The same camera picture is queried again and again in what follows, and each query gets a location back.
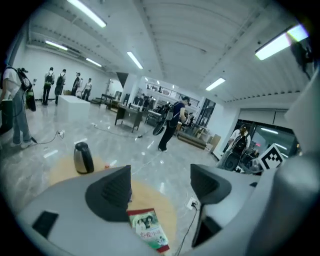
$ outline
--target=ceiling light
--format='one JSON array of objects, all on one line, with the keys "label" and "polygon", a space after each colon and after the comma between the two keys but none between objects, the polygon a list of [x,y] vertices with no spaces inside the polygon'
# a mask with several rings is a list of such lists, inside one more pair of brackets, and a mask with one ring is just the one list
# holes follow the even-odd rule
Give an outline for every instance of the ceiling light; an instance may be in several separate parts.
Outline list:
[{"label": "ceiling light", "polygon": [[284,149],[284,150],[287,150],[287,148],[286,148],[285,146],[281,146],[281,145],[279,145],[279,144],[277,144],[277,143],[274,143],[274,145],[277,145],[278,147],[280,147],[280,148],[282,148],[282,149]]},{"label": "ceiling light", "polygon": [[266,129],[266,128],[261,128],[261,130],[272,133],[272,134],[278,134],[278,132],[276,130],[270,130],[270,129]]},{"label": "ceiling light", "polygon": [[91,62],[91,63],[97,65],[97,66],[100,67],[100,68],[102,67],[102,65],[100,65],[99,63],[93,61],[92,59],[86,58],[86,60],[87,60],[88,62]]},{"label": "ceiling light", "polygon": [[106,26],[106,23],[100,19],[92,10],[86,7],[82,2],[79,0],[67,0],[70,4],[77,7],[81,12],[87,15],[90,19],[92,19],[95,23],[97,23],[101,28]]},{"label": "ceiling light", "polygon": [[282,33],[277,36],[268,44],[264,45],[260,49],[255,52],[255,55],[263,61],[264,59],[280,52],[281,50],[289,47],[291,45],[291,41],[287,36],[287,33],[292,36],[297,42],[307,38],[309,35],[304,29],[302,25],[294,26],[290,28],[288,31]]},{"label": "ceiling light", "polygon": [[67,47],[64,47],[64,46],[62,46],[62,45],[56,44],[56,43],[54,43],[54,42],[45,41],[45,43],[48,44],[48,45],[54,46],[54,47],[58,47],[58,48],[60,48],[60,49],[62,49],[62,50],[65,50],[65,51],[68,50]]},{"label": "ceiling light", "polygon": [[144,67],[141,66],[140,62],[137,60],[137,58],[134,56],[134,54],[131,51],[127,51],[126,52],[129,57],[131,58],[131,60],[133,60],[133,62],[138,66],[139,69],[143,69]]},{"label": "ceiling light", "polygon": [[219,78],[217,81],[215,81],[214,83],[212,83],[211,85],[209,85],[207,88],[205,88],[207,91],[211,91],[213,88],[217,87],[218,85],[221,85],[224,81],[223,78]]}]

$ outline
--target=floor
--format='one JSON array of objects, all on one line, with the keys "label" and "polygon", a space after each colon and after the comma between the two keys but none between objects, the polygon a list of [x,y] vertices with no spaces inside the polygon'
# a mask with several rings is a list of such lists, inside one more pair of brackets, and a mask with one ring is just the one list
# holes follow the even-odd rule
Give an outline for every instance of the floor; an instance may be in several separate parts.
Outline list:
[{"label": "floor", "polygon": [[[38,143],[48,142],[57,130],[64,130],[64,138],[57,137],[48,144],[33,145],[21,150],[9,146],[11,131],[3,135],[0,173],[3,192],[13,212],[18,213],[48,187],[48,173],[59,158],[72,155],[75,142],[86,139],[93,156],[101,157],[113,167],[131,165],[133,179],[147,183],[171,200],[177,212],[176,240],[170,250],[173,255],[195,214],[195,210],[185,207],[190,197],[195,197],[190,185],[190,164],[214,166],[216,160],[205,151],[175,137],[168,143],[168,152],[159,152],[161,135],[153,136],[153,127],[141,123],[139,130],[131,133],[131,128],[125,123],[114,126],[115,118],[116,113],[106,110],[105,105],[99,107],[91,104],[88,120],[61,122],[57,118],[57,108],[53,101],[48,106],[37,103],[36,112],[27,111],[32,136]],[[92,123],[110,132],[99,130]],[[136,138],[144,133],[143,138]],[[197,219],[184,241],[181,253],[191,250]]]}]

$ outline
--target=kettle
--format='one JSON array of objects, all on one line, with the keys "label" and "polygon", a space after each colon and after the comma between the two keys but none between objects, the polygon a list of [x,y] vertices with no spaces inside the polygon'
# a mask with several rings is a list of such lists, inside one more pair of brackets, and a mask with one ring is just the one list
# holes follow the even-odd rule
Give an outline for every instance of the kettle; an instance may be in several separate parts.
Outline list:
[{"label": "kettle", "polygon": [[76,171],[79,174],[93,173],[95,170],[88,144],[79,142],[74,146],[73,161]]}]

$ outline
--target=ceiling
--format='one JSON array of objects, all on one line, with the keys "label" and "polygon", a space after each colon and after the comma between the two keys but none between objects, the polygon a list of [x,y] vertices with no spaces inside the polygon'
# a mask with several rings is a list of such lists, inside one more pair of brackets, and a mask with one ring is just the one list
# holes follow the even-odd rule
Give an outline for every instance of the ceiling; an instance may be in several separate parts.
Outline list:
[{"label": "ceiling", "polygon": [[[44,43],[50,40],[70,49],[60,54],[84,62],[90,58],[105,72],[147,76],[230,106],[252,108],[248,100],[257,105],[274,95],[290,97],[290,104],[308,81],[290,49],[263,61],[255,56],[261,45],[296,24],[269,0],[82,2],[106,27],[100,28],[66,0],[50,0],[30,18],[28,43],[63,52]],[[219,77],[226,82],[206,91]],[[273,102],[263,107],[274,108]]]}]

